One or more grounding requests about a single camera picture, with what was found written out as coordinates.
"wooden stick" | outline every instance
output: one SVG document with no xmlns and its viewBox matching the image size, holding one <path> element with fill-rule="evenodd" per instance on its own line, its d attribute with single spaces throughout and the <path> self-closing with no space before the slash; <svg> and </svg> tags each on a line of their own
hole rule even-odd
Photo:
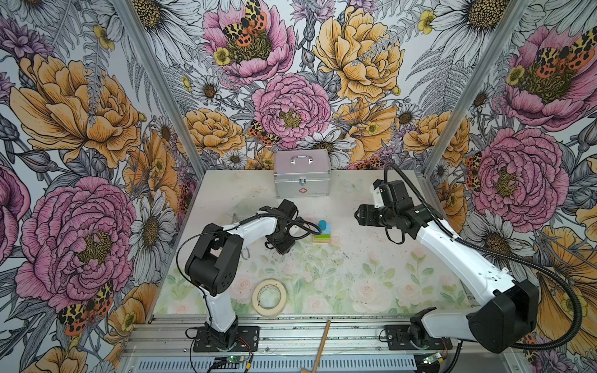
<svg viewBox="0 0 597 373">
<path fill-rule="evenodd" d="M 321 353 L 324 351 L 325 340 L 328 338 L 328 331 L 330 331 L 330 325 L 332 321 L 328 320 L 327 324 L 325 324 L 324 336 L 321 337 L 321 342 L 319 343 L 319 350 L 317 351 L 317 357 L 315 358 L 315 364 L 313 364 L 313 372 L 317 372 L 317 366 L 319 365 L 319 360 L 321 359 Z"/>
</svg>

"yellow peony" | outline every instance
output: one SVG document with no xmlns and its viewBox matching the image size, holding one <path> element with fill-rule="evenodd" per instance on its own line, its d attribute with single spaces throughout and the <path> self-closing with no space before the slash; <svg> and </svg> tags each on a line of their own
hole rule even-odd
<svg viewBox="0 0 597 373">
<path fill-rule="evenodd" d="M 374 105 L 357 100 L 350 104 L 341 105 L 333 114 L 340 124 L 348 127 L 346 138 L 356 139 L 356 148 L 351 149 L 350 163 L 368 159 L 380 150 L 382 141 L 388 144 L 392 139 L 392 126 L 396 118 L 398 107 Z"/>
<path fill-rule="evenodd" d="M 321 71 L 338 71 L 340 98 L 375 103 L 385 96 L 383 91 L 391 91 L 396 86 L 404 50 L 399 49 L 400 43 L 396 41 L 382 53 L 353 63 L 389 35 L 387 26 L 374 23 L 371 13 L 365 13 L 362 8 L 356 11 L 354 7 L 347 8 L 345 18 L 343 25 L 333 18 L 324 22 L 315 39 L 313 53 L 325 64 L 319 68 Z"/>
<path fill-rule="evenodd" d="M 597 346 L 597 251 L 568 227 L 545 226 L 540 238 L 541 253 L 553 270 L 570 284 L 582 306 L 583 324 L 568 343 L 568 350 L 583 356 L 592 354 Z M 572 324 L 570 297 L 551 278 L 541 272 L 537 277 L 541 289 L 537 327 L 543 335 L 555 340 Z"/>
<path fill-rule="evenodd" d="M 245 146 L 242 127 L 224 114 L 209 109 L 193 110 L 186 113 L 184 124 L 195 142 L 199 154 L 203 150 L 213 150 L 219 155 Z M 186 154 L 180 138 L 176 142 L 181 153 Z"/>
<path fill-rule="evenodd" d="M 438 198 L 446 213 L 446 218 L 452 229 L 456 233 L 462 231 L 466 219 L 466 200 L 464 199 L 464 185 L 453 181 L 451 184 L 446 182 L 439 186 Z"/>
<path fill-rule="evenodd" d="M 426 149 L 432 149 L 448 123 L 451 113 L 452 111 L 449 110 L 440 115 L 431 114 L 416 121 L 414 124 L 416 131 L 410 131 L 404 135 L 404 150 L 421 154 Z M 465 118 L 442 156 L 450 166 L 456 167 L 469 152 L 469 131 L 470 121 Z"/>
<path fill-rule="evenodd" d="M 143 283 L 135 286 L 122 300 L 122 304 L 108 317 L 108 324 L 113 331 L 104 335 L 104 340 L 114 345 L 105 360 L 111 362 L 116 369 L 120 358 L 133 332 L 135 324 L 144 324 L 149 309 L 158 295 L 158 286 L 154 283 Z"/>
<path fill-rule="evenodd" d="M 127 153 L 141 145 L 139 113 L 116 77 L 105 72 L 96 122 L 89 123 L 87 91 L 91 73 L 81 61 L 68 67 L 61 60 L 34 56 L 20 61 L 21 70 L 37 85 L 37 90 L 12 88 L 10 108 L 32 138 L 34 149 L 70 150 L 64 161 L 76 159 L 83 147 L 96 149 L 106 157 L 109 168 L 116 168 Z"/>
<path fill-rule="evenodd" d="M 245 169 L 273 169 L 273 152 L 267 148 L 253 152 L 255 159 L 248 158 Z"/>
<path fill-rule="evenodd" d="M 127 159 L 122 179 L 125 190 L 134 197 L 145 195 L 153 198 L 158 189 L 161 190 L 166 194 L 170 207 L 176 211 L 180 188 L 176 161 L 169 149 L 166 140 L 160 138 L 157 130 L 152 130 L 148 141 L 143 143 L 143 150 L 135 150 Z"/>
</svg>

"table surface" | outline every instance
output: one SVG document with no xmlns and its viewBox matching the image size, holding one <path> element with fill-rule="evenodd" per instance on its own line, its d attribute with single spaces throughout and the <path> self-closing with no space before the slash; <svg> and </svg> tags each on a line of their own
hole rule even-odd
<svg viewBox="0 0 597 373">
<path fill-rule="evenodd" d="M 405 172 L 418 185 L 414 172 Z M 470 307 L 458 277 L 427 248 L 409 236 L 403 245 L 396 245 L 383 228 L 358 225 L 354 213 L 360 204 L 373 203 L 369 188 L 378 178 L 383 178 L 382 171 L 332 171 L 329 196 L 289 198 L 303 219 L 330 224 L 332 242 L 314 243 L 308 236 L 286 255 L 266 249 L 264 238 L 249 245 L 250 257 L 240 260 L 229 288 L 235 312 L 257 314 L 251 297 L 265 279 L 284 284 L 285 315 L 411 315 L 431 306 Z M 207 171 L 179 242 L 209 223 L 232 224 L 263 206 L 277 207 L 282 199 L 275 198 L 274 189 L 273 171 Z M 400 240 L 399 231 L 390 230 L 390 235 Z M 181 249 L 181 268 L 195 241 Z M 154 314 L 206 312 L 200 290 L 182 278 L 173 260 Z"/>
</svg>

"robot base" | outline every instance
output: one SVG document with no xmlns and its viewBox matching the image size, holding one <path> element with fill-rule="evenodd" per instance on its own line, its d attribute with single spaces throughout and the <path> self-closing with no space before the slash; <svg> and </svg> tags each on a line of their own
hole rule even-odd
<svg viewBox="0 0 597 373">
<path fill-rule="evenodd" d="M 259 326 L 239 326 L 237 334 L 230 342 L 232 347 L 223 344 L 214 333 L 217 332 L 210 331 L 209 326 L 198 329 L 195 342 L 193 342 L 193 352 L 247 352 L 247 347 L 240 342 L 235 342 L 238 337 L 247 341 L 253 352 L 256 352 L 259 347 Z"/>
</svg>

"black cable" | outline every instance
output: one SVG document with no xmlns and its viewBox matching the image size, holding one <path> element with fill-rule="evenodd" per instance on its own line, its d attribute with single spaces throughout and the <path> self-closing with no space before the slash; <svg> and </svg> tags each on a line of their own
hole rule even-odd
<svg viewBox="0 0 597 373">
<path fill-rule="evenodd" d="M 256 214 L 256 215 L 250 216 L 250 217 L 246 218 L 245 220 L 240 221 L 238 223 L 238 226 L 247 224 L 250 221 L 253 221 L 256 219 L 268 218 L 268 217 L 285 220 L 285 221 L 291 223 L 292 225 L 297 226 L 315 236 L 319 236 L 321 234 L 321 228 L 319 228 L 319 226 L 315 223 L 311 223 L 310 221 L 306 221 L 306 220 L 297 221 L 297 220 L 290 219 L 289 217 L 286 217 L 283 215 L 270 214 L 269 212 L 266 212 L 264 214 Z M 314 227 L 316 230 L 309 229 L 308 227 L 306 227 L 306 225 L 310 225 L 310 226 Z"/>
<path fill-rule="evenodd" d="M 317 224 L 315 224 L 315 223 L 311 223 L 310 221 L 306 221 L 306 220 L 299 220 L 298 222 L 299 222 L 299 223 L 304 223 L 304 224 L 307 224 L 308 226 L 312 226 L 312 227 L 314 227 L 315 229 L 319 229 L 319 231 L 321 232 L 321 228 L 319 228 L 319 226 L 318 226 Z M 312 235 L 312 234 L 314 234 L 314 233 L 311 233 L 311 232 L 308 232 L 308 231 L 307 231 L 305 234 L 303 234 L 303 235 L 301 235 L 301 236 L 296 236 L 296 237 L 295 237 L 295 236 L 293 236 L 293 235 L 291 235 L 291 234 L 290 234 L 290 228 L 292 228 L 292 227 L 293 227 L 293 225 L 295 225 L 295 224 L 289 224 L 289 225 L 287 226 L 287 228 L 286 228 L 286 235 L 287 235 L 288 237 L 290 237 L 290 238 L 293 238 L 293 239 L 303 239 L 303 238 L 305 238 L 306 236 L 309 236 L 309 235 Z"/>
<path fill-rule="evenodd" d="M 402 177 L 404 182 L 413 191 L 413 193 L 419 199 L 421 204 L 423 204 L 423 206 L 425 207 L 425 209 L 427 210 L 429 215 L 433 218 L 433 222 L 437 225 L 437 227 L 440 228 L 442 230 L 442 232 L 444 234 L 446 234 L 448 237 L 454 238 L 454 233 L 452 231 L 450 231 L 449 229 L 447 229 L 442 224 L 442 222 L 433 213 L 433 210 L 429 207 L 429 205 L 425 201 L 425 198 L 421 195 L 421 193 L 413 185 L 413 182 L 410 181 L 410 179 L 404 174 L 404 172 L 402 172 L 402 170 L 398 166 L 396 166 L 395 164 L 386 164 L 385 165 L 385 167 L 383 168 L 384 183 L 387 183 L 387 171 L 389 168 L 393 168 L 398 173 L 398 175 L 400 175 L 400 177 Z M 477 246 L 474 243 L 467 242 L 460 237 L 457 237 L 455 239 L 455 241 L 464 246 L 468 246 L 469 248 L 475 249 L 477 251 L 481 251 L 486 254 L 491 254 L 495 257 L 499 257 L 502 259 L 515 261 L 515 262 L 523 264 L 527 267 L 534 268 L 534 269 L 538 270 L 539 272 L 544 273 L 547 277 L 550 277 L 551 279 L 553 279 L 566 292 L 566 294 L 568 294 L 570 301 L 572 302 L 572 307 L 574 310 L 574 317 L 572 319 L 572 324 L 570 325 L 570 328 L 568 329 L 568 331 L 566 333 L 564 333 L 564 335 L 562 335 L 558 339 L 548 342 L 548 343 L 542 343 L 542 344 L 514 343 L 510 347 L 513 347 L 515 349 L 528 350 L 528 351 L 552 350 L 552 349 L 563 346 L 564 344 L 570 342 L 578 334 L 578 332 L 580 331 L 582 322 L 583 322 L 583 309 L 580 304 L 580 300 L 578 300 L 578 296 L 576 295 L 576 293 L 574 292 L 572 287 L 570 287 L 568 282 L 566 282 L 563 278 L 561 278 L 560 276 L 558 276 L 556 273 L 552 272 L 551 270 L 549 270 L 543 266 L 540 266 L 538 264 L 527 262 L 527 261 L 517 258 L 517 257 L 502 254 L 497 251 L 493 251 L 493 250 L 490 250 L 490 249 L 487 249 L 487 248 L 484 248 L 481 246 Z"/>
<path fill-rule="evenodd" d="M 446 369 L 444 373 L 450 373 L 452 369 L 454 369 L 456 362 L 458 361 L 458 357 L 460 356 L 460 350 L 462 350 L 462 341 L 458 342 L 458 345 L 456 346 L 456 353 L 454 354 L 450 365 L 448 365 L 448 369 Z"/>
<path fill-rule="evenodd" d="M 384 228 L 386 229 L 386 237 L 387 237 L 388 240 L 390 240 L 390 242 L 393 242 L 393 243 L 395 243 L 397 245 L 402 245 L 404 243 L 404 237 L 405 237 L 404 233 L 402 233 L 402 241 L 396 242 L 396 241 L 394 241 L 393 239 L 390 238 L 390 233 L 387 231 L 387 227 L 384 227 Z"/>
<path fill-rule="evenodd" d="M 184 331 L 184 335 L 185 337 L 187 337 L 188 339 L 190 339 L 190 347 L 189 347 L 189 362 L 190 362 L 190 367 L 193 368 L 193 372 L 198 373 L 197 370 L 195 369 L 195 366 L 193 366 L 193 359 L 191 358 L 191 353 L 193 352 L 193 343 L 195 342 L 195 338 L 197 338 L 197 335 L 195 334 L 194 337 L 190 337 L 189 336 L 189 330 L 194 329 L 197 331 L 197 333 L 199 332 L 199 328 L 197 328 L 196 326 L 192 326 L 190 328 L 188 328 L 187 330 Z"/>
</svg>

